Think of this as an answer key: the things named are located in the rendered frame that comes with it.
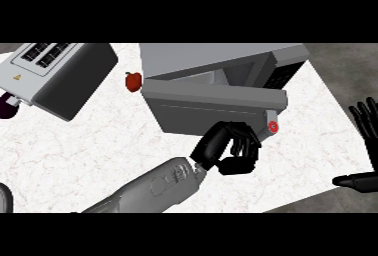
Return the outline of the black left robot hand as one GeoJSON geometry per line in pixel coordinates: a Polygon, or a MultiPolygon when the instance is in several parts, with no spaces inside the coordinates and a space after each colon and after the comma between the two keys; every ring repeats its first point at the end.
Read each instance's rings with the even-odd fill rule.
{"type": "Polygon", "coordinates": [[[220,121],[203,136],[191,158],[206,170],[217,167],[223,175],[248,174],[256,168],[260,148],[247,123],[220,121]]]}

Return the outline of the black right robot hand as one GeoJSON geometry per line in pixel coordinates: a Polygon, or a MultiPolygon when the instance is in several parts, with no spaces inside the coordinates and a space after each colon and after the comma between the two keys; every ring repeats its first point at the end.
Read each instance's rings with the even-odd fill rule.
{"type": "Polygon", "coordinates": [[[374,193],[378,192],[378,102],[368,97],[367,102],[359,102],[349,110],[365,141],[374,171],[338,176],[333,184],[361,193],[374,193]]]}

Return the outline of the grey microwave door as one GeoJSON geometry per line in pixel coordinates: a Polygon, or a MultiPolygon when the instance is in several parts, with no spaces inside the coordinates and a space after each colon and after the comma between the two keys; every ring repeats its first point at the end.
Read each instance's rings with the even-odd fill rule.
{"type": "Polygon", "coordinates": [[[245,122],[260,139],[288,106],[284,90],[146,79],[142,96],[166,133],[203,136],[219,121],[245,122]]]}

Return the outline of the grey microwave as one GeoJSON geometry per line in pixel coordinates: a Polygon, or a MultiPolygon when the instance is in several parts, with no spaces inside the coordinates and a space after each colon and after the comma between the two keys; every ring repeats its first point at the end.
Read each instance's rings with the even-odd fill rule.
{"type": "Polygon", "coordinates": [[[214,73],[231,86],[282,89],[309,59],[302,43],[142,43],[146,79],[214,73]]]}

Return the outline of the red apple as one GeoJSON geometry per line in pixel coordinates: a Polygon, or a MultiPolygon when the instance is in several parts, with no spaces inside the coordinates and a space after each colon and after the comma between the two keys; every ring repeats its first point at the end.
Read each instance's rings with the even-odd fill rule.
{"type": "Polygon", "coordinates": [[[130,92],[136,92],[142,88],[142,74],[136,73],[126,73],[126,87],[130,92]]]}

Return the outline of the silver toaster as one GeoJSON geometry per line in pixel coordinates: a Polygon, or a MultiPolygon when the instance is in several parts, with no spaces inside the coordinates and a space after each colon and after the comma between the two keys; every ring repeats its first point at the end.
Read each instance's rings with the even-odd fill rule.
{"type": "Polygon", "coordinates": [[[110,43],[24,43],[0,63],[0,88],[71,121],[117,62],[110,43]]]}

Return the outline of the dark purple eggplant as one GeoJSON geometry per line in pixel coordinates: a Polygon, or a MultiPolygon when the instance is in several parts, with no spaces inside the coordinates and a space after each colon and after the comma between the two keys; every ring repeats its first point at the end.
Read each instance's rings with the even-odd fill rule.
{"type": "Polygon", "coordinates": [[[6,92],[0,96],[0,119],[11,119],[15,117],[20,110],[21,100],[6,92]]]}

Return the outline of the grey curved rim object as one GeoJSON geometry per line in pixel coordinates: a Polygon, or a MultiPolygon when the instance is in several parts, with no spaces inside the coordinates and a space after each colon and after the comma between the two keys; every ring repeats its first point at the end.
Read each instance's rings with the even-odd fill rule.
{"type": "Polygon", "coordinates": [[[0,213],[14,212],[14,195],[9,187],[0,183],[0,213]]]}

